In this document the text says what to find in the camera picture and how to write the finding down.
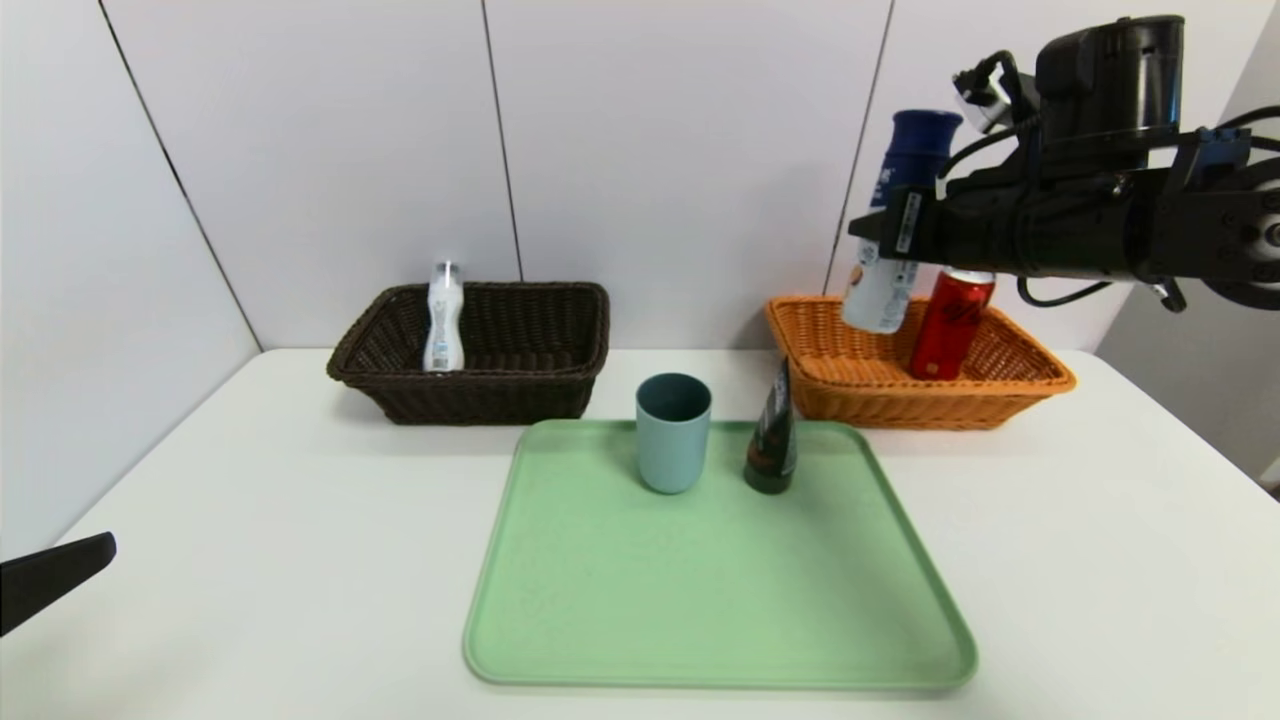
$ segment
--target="white table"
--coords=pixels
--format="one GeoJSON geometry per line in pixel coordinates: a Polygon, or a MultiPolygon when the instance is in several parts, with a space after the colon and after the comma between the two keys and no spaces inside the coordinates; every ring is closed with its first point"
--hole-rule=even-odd
{"type": "MultiPolygon", "coordinates": [[[[1280,717],[1280,505],[1089,355],[998,430],[867,433],[978,641],[941,696],[477,680],[462,626],[521,428],[390,425],[328,356],[255,359],[68,533],[119,556],[0,641],[5,720],[1280,717]]],[[[776,363],[613,351],[588,416],[684,370],[753,419],[776,363]]]]}

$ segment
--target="bottle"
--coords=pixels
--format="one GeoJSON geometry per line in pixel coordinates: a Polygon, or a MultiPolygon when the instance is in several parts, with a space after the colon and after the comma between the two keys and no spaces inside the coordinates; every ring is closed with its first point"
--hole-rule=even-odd
{"type": "Polygon", "coordinates": [[[426,313],[431,324],[422,348],[422,369],[429,373],[461,370],[462,354],[462,273],[454,263],[438,263],[426,291],[426,313]]]}
{"type": "Polygon", "coordinates": [[[742,478],[764,495],[778,495],[791,487],[796,470],[796,424],[791,410],[791,373],[787,360],[773,380],[773,389],[764,401],[760,421],[746,446],[742,478]]]}
{"type": "MultiPolygon", "coordinates": [[[[893,114],[893,140],[884,152],[872,210],[888,204],[890,188],[899,184],[933,187],[938,170],[951,156],[951,138],[963,119],[943,110],[902,110],[893,114]]],[[[911,301],[911,286],[920,264],[881,259],[879,240],[859,238],[858,261],[849,275],[841,316],[858,329],[888,334],[902,325],[911,301]]]]}

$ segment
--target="orange wicker basket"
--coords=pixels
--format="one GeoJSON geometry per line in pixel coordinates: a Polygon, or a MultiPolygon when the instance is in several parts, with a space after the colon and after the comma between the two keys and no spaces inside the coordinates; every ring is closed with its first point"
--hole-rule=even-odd
{"type": "Polygon", "coordinates": [[[800,411],[860,428],[986,429],[1075,387],[1071,370],[995,307],[959,379],[913,378],[906,364],[927,305],[913,300],[902,329],[886,336],[846,325],[838,297],[769,300],[769,327],[790,360],[800,411]]]}

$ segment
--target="basket rim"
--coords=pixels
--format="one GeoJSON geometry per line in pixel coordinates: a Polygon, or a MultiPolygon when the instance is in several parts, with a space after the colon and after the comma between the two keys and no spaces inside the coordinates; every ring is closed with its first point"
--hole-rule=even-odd
{"type": "MultiPolygon", "coordinates": [[[[928,301],[928,299],[915,297],[914,301],[928,301]]],[[[1009,331],[1019,336],[1019,338],[1027,345],[1030,345],[1036,351],[1042,354],[1050,360],[1053,368],[1061,374],[1057,378],[1047,378],[1039,380],[920,380],[915,378],[900,379],[900,380],[861,380],[861,382],[836,382],[817,378],[809,373],[804,372],[800,363],[795,361],[801,357],[813,357],[813,355],[805,355],[803,352],[796,352],[792,347],[791,337],[787,334],[786,327],[777,318],[777,311],[783,305],[836,305],[842,302],[840,297],[832,295],[787,295],[780,297],[771,297],[765,304],[765,316],[769,320],[769,328],[773,331],[773,338],[777,341],[782,354],[787,356],[794,378],[800,378],[806,383],[838,389],[874,389],[878,395],[902,395],[902,396],[918,396],[920,391],[928,391],[932,396],[1034,396],[1034,397],[1048,397],[1053,395],[1061,395],[1070,392],[1075,388],[1076,378],[1075,373],[1071,372],[1056,355],[1048,351],[1043,345],[1039,343],[1034,337],[1032,337],[1027,331],[1014,323],[1009,315],[1001,311],[998,307],[988,306],[986,313],[989,313],[991,318],[996,322],[1004,324],[1009,331]]]]}
{"type": "Polygon", "coordinates": [[[609,352],[609,293],[604,286],[594,282],[474,282],[472,288],[513,290],[517,292],[530,291],[556,291],[556,290],[586,290],[590,291],[598,302],[595,318],[595,342],[591,343],[589,357],[580,364],[570,365],[558,370],[452,370],[448,373],[426,373],[422,370],[352,370],[346,365],[351,361],[356,348],[364,342],[365,336],[372,327],[374,318],[390,299],[402,292],[428,287],[430,283],[408,283],[389,287],[380,293],[361,313],[351,328],[342,336],[334,347],[333,355],[325,366],[326,373],[334,380],[351,386],[353,382],[361,387],[371,384],[402,384],[406,382],[431,383],[447,382],[449,384],[466,383],[467,380],[527,380],[544,379],[554,382],[594,379],[604,369],[604,361],[609,352]]]}

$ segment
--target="brown wicker basket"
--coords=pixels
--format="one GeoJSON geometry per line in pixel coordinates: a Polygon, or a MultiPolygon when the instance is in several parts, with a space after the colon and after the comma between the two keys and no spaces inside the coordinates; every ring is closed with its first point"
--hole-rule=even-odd
{"type": "Polygon", "coordinates": [[[329,359],[329,377],[401,425],[527,425],[580,418],[609,351],[609,296],[595,283],[467,283],[466,368],[422,372],[426,286],[374,300],[329,359]]]}
{"type": "Polygon", "coordinates": [[[767,315],[791,365],[791,395],[806,418],[860,428],[995,428],[1075,375],[1025,331],[988,307],[957,380],[906,372],[927,300],[913,300],[897,333],[873,334],[840,318],[838,297],[777,297],[767,315]]]}

